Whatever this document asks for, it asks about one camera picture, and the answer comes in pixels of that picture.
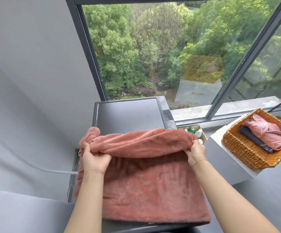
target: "wicker basket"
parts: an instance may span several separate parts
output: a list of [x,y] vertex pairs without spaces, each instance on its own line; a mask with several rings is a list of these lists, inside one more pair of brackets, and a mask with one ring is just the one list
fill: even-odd
[[275,167],[281,161],[281,150],[268,153],[239,131],[244,120],[250,118],[253,114],[258,114],[267,122],[275,123],[281,130],[281,120],[262,109],[256,109],[233,124],[223,135],[221,142],[234,156],[251,169]]

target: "white bottle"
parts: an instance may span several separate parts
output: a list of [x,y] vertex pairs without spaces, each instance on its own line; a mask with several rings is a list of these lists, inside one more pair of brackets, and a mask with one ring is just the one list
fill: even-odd
[[195,132],[195,135],[198,137],[198,138],[200,138],[201,136],[202,136],[202,129],[200,128],[199,130],[197,130],[196,132]]

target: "left hand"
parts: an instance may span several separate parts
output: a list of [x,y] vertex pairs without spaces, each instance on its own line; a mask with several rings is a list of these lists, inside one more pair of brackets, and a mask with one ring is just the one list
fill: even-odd
[[82,157],[84,174],[105,174],[105,171],[108,167],[108,164],[111,160],[111,156],[109,154],[97,154],[92,155],[90,152],[90,145],[88,143],[84,143],[84,153]]

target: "gray window frame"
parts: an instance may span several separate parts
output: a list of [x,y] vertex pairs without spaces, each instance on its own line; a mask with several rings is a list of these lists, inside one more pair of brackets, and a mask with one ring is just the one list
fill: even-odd
[[[94,82],[96,84],[97,91],[99,93],[101,101],[107,101],[108,96],[105,90],[104,81],[100,73],[99,65],[97,62],[96,54],[93,49],[92,39],[85,21],[84,13],[82,10],[82,5],[95,5],[95,4],[123,4],[123,3],[148,3],[148,2],[168,2],[168,1],[193,1],[193,0],[66,0],[69,11],[71,13],[73,22],[76,27],[77,34],[79,36],[81,45],[84,50],[85,57],[87,58],[90,70]],[[241,113],[230,113],[221,116],[215,116],[216,112],[224,101],[228,98],[231,91],[235,88],[237,83],[243,78],[246,71],[249,69],[253,61],[259,55],[261,50],[274,35],[275,31],[281,24],[281,2],[278,4],[277,8],[271,15],[268,22],[259,32],[255,38],[251,48],[248,50],[247,54],[243,57],[241,62],[238,64],[234,72],[232,73],[230,79],[224,87],[221,88],[219,94],[216,95],[212,102],[212,106],[208,113],[203,118],[190,119],[184,121],[176,121],[178,127],[183,127],[190,124],[223,120],[227,118],[233,118],[241,116]]]

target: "green bottle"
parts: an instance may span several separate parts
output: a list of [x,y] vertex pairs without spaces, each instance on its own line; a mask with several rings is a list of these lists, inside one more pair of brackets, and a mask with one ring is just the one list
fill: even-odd
[[195,133],[195,130],[194,130],[194,128],[193,127],[190,127],[189,129],[188,129],[188,132],[191,132],[191,133]]

